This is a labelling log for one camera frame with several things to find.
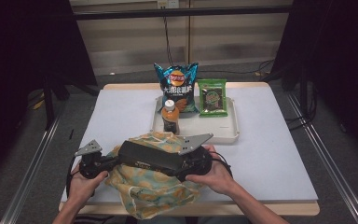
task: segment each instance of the patterned cloth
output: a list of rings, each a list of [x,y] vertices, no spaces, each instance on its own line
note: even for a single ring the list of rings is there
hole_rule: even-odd
[[[147,133],[129,141],[164,150],[170,153],[181,149],[182,141],[173,133]],[[116,156],[120,146],[108,156]],[[180,182],[160,172],[130,167],[116,166],[105,182],[120,192],[121,202],[126,210],[138,219],[149,219],[175,207],[195,202],[202,185],[193,182]]]

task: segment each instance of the white table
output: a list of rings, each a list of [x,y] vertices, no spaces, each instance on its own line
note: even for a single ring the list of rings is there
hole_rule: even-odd
[[[155,99],[161,94],[158,83],[105,86],[79,147],[95,139],[105,155],[124,140],[148,133]],[[318,197],[269,85],[228,82],[227,97],[235,101],[240,136],[235,143],[216,145],[216,149],[231,165],[234,178],[278,215],[317,215]],[[64,202],[65,191],[60,208]],[[128,214],[118,191],[105,184],[96,189],[80,213]],[[236,216],[242,212],[226,195],[205,188],[195,203],[164,215]]]

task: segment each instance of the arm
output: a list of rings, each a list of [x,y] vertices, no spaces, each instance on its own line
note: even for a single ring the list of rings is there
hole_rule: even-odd
[[[213,146],[205,148],[215,152]],[[186,180],[207,185],[217,193],[226,194],[253,223],[287,223],[238,184],[220,162],[214,161],[207,175],[188,175]]]
[[[107,177],[107,171],[103,171],[94,179],[87,179],[78,172],[77,166],[72,174],[71,189],[68,200],[63,205],[60,213],[56,216],[53,224],[74,223],[77,213],[84,207],[94,190]]]

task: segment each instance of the bottle label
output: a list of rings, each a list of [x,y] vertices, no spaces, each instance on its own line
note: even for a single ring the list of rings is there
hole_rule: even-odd
[[[164,121],[164,132],[177,132],[176,122],[168,121],[166,119],[162,119]]]

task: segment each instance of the plastic bottle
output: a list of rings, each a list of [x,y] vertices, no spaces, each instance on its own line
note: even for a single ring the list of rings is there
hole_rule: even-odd
[[[179,134],[179,109],[173,100],[167,100],[161,110],[164,132]]]

